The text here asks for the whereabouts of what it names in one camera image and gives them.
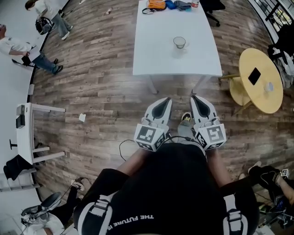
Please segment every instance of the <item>white desk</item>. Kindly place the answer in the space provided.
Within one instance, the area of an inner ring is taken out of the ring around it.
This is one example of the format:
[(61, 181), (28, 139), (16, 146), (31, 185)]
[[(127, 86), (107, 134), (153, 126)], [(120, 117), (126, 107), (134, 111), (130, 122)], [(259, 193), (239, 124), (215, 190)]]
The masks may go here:
[(43, 157), (34, 158), (34, 152), (47, 151), (50, 147), (34, 148), (34, 113), (33, 111), (41, 112), (65, 112), (64, 108), (55, 108), (44, 105), (37, 105), (32, 103), (26, 103), (24, 108), (25, 126), (17, 129), (17, 149), (18, 154), (22, 156), (28, 163), (33, 164), (35, 162), (41, 162), (55, 157), (64, 156), (64, 152), (54, 153)]
[[(177, 9), (142, 13), (146, 0), (139, 1), (133, 75), (146, 76), (156, 94), (150, 75), (195, 74), (200, 81), (193, 93), (211, 77), (221, 77), (221, 63), (210, 25), (201, 4), (197, 11)], [(175, 54), (174, 37), (183, 37), (186, 52)]]

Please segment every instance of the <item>round yellow table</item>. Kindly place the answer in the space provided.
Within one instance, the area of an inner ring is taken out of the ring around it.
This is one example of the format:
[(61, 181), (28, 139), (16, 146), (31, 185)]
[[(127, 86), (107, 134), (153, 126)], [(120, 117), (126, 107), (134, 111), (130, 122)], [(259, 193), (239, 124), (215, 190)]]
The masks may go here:
[[(248, 79), (254, 68), (260, 72), (255, 85)], [(265, 113), (274, 113), (280, 108), (283, 100), (282, 80), (275, 64), (265, 53), (253, 48), (243, 51), (239, 60), (239, 73), (220, 78), (231, 79), (232, 98), (237, 104), (243, 106), (236, 112), (237, 114), (252, 103)], [(269, 91), (268, 84), (273, 86), (272, 91)]]

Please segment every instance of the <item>paper scrap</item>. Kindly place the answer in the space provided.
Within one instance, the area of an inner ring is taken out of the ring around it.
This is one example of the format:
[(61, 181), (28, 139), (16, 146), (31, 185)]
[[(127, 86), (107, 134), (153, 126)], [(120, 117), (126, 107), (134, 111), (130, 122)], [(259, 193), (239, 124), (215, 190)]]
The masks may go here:
[(33, 47), (29, 51), (29, 60), (32, 62), (35, 58), (37, 58), (40, 55), (40, 50), (37, 46)]
[(86, 118), (86, 115), (85, 115), (85, 114), (82, 114), (82, 113), (81, 113), (81, 114), (79, 115), (79, 120), (80, 120), (80, 121), (84, 122), (84, 121), (85, 121), (85, 118)]

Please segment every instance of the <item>orange bag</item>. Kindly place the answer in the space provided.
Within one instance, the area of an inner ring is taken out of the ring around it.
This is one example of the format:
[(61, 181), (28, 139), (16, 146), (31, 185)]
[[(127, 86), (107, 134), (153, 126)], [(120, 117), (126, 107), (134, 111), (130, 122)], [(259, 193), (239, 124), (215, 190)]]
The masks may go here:
[(143, 14), (153, 13), (155, 11), (163, 11), (166, 9), (165, 1), (162, 0), (149, 0), (148, 8), (142, 10)]
[(148, 8), (165, 9), (165, 2), (162, 0), (149, 0)]

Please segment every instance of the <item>white shirt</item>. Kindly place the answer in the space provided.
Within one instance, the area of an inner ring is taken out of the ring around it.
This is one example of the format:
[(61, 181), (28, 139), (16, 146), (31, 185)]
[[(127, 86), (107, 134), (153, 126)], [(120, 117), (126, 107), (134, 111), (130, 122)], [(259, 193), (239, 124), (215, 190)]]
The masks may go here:
[(53, 0), (38, 0), (35, 2), (35, 9), (38, 15), (47, 9), (48, 11), (43, 17), (52, 20), (54, 16), (58, 14), (59, 5), (56, 4)]
[(17, 51), (30, 51), (32, 46), (31, 44), (22, 42), (16, 38), (4, 37), (0, 40), (0, 51), (3, 54), (9, 55), (11, 49)]
[(64, 231), (64, 226), (55, 215), (49, 213), (49, 221), (46, 224), (30, 224), (26, 229), (25, 225), (23, 235), (47, 235), (43, 228), (49, 228), (53, 235), (60, 235)]

